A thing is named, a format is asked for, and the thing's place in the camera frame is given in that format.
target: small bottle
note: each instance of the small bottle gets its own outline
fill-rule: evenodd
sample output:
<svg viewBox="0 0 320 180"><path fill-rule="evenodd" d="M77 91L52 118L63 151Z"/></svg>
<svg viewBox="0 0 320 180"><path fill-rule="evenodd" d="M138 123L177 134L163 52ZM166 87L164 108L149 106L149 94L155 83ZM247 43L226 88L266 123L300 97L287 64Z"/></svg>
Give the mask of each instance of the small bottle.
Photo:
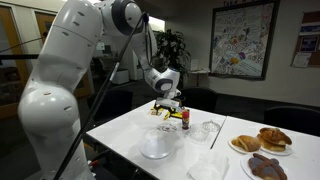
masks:
<svg viewBox="0 0 320 180"><path fill-rule="evenodd" d="M189 129L189 116L190 116L189 110L185 109L182 112L182 129L183 130Z"/></svg>

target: chair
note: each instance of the chair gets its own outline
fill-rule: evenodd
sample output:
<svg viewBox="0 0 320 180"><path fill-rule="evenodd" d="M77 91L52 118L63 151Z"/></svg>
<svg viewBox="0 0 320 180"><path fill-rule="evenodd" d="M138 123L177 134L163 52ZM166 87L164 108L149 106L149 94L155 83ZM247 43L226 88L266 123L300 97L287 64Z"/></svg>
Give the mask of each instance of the chair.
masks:
<svg viewBox="0 0 320 180"><path fill-rule="evenodd" d="M298 131L306 134L320 136L320 111L313 109L280 106L265 110L264 123Z"/></svg>
<svg viewBox="0 0 320 180"><path fill-rule="evenodd" d="M99 126L105 122L108 122L122 114L125 114L131 110L132 106L131 91L112 89L109 90L101 102L99 109L94 115L94 122L96 126ZM96 95L88 98L87 104L91 108Z"/></svg>
<svg viewBox="0 0 320 180"><path fill-rule="evenodd" d="M183 106L213 113L218 93L205 87L188 87L181 90L178 98L181 98Z"/></svg>

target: plate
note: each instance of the plate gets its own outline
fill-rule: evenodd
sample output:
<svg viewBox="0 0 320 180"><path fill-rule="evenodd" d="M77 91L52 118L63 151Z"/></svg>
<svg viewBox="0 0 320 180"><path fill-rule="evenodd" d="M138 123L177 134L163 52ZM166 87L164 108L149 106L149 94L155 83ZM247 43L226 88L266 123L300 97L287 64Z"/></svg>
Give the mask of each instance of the plate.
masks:
<svg viewBox="0 0 320 180"><path fill-rule="evenodd" d="M241 167L242 167L243 171L244 171L251 179L254 179L254 180L262 180L260 177L253 175L252 172L251 172L251 169L250 169L249 164L248 164L248 161L249 161L249 159L250 159L251 157L253 157L252 154L247 154L247 155L243 156L243 157L240 159Z"/></svg>
<svg viewBox="0 0 320 180"><path fill-rule="evenodd" d="M290 146L286 145L286 150L282 151L282 152L278 152L278 151L271 151L269 149L266 149L264 147L261 146L260 148L262 151L267 152L269 154L273 154L273 155L278 155L278 156L288 156L289 154L292 153L292 149Z"/></svg>
<svg viewBox="0 0 320 180"><path fill-rule="evenodd" d="M237 139L237 137L238 137L238 136L235 136L235 137L232 137L232 138L230 138L230 139L228 140L228 144L229 144L230 147L231 147L232 149L234 149L235 151L238 151L239 153L242 153L242 154L254 153L254 152L258 152L258 151L259 151L259 150L257 150L257 151L253 151L253 152L247 152L247 151L245 151L244 149L242 149L241 147L238 147L238 146L233 145L233 144L232 144L232 140Z"/></svg>
<svg viewBox="0 0 320 180"><path fill-rule="evenodd" d="M253 180L262 180L262 178L260 178L259 176L255 176L252 174L251 172L251 169L249 167L249 164L248 164L248 161L250 158L252 158L253 155L252 154L246 154L244 155L241 159L240 159L240 164L241 164L241 167L243 169L243 171ZM283 164L281 164L280 162L280 165L281 165L281 168L284 170L284 172L286 173L287 177L288 177L288 170L287 168L283 167Z"/></svg>

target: equipment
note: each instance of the equipment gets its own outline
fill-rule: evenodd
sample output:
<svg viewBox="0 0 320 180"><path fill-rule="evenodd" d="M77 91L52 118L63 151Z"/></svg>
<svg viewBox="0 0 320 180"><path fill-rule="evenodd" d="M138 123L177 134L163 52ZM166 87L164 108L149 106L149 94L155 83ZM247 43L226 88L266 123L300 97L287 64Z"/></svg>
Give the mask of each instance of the equipment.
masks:
<svg viewBox="0 0 320 180"><path fill-rule="evenodd" d="M42 170L41 179L53 179L80 131L77 100L72 93L87 71L101 35L129 36L141 14L132 0L107 0L94 5L87 0L69 0L57 14L18 109ZM180 73L174 69L159 73L149 65L152 50L156 50L149 26L140 23L134 33L131 45L145 81L164 94L159 104L176 107L172 98L180 95L176 89ZM146 35L151 39L151 50ZM82 141L61 178L94 179Z"/></svg>

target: napkin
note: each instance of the napkin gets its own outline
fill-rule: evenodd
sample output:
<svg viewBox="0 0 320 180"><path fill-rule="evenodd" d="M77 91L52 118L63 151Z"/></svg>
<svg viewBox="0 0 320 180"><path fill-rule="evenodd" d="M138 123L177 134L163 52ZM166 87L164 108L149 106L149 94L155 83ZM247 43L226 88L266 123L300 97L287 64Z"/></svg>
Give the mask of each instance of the napkin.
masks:
<svg viewBox="0 0 320 180"><path fill-rule="evenodd" d="M209 150L189 169L194 180L222 180L229 169L229 159L222 152Z"/></svg>

